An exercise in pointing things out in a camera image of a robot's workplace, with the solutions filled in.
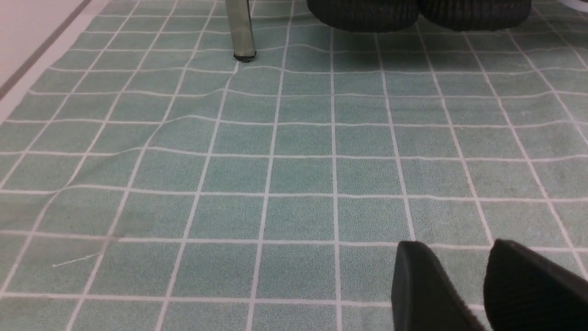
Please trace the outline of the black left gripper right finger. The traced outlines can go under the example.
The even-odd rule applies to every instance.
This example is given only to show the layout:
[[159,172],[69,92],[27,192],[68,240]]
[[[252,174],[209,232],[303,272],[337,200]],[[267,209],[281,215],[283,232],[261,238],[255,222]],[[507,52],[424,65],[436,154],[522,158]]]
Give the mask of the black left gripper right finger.
[[497,239],[483,285],[494,331],[585,331],[587,281],[513,240]]

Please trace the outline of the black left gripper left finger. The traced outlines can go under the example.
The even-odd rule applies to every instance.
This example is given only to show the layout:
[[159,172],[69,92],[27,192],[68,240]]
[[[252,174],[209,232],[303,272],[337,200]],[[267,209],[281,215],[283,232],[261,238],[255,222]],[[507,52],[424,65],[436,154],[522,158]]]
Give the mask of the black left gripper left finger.
[[401,241],[391,285],[395,331],[483,331],[427,245]]

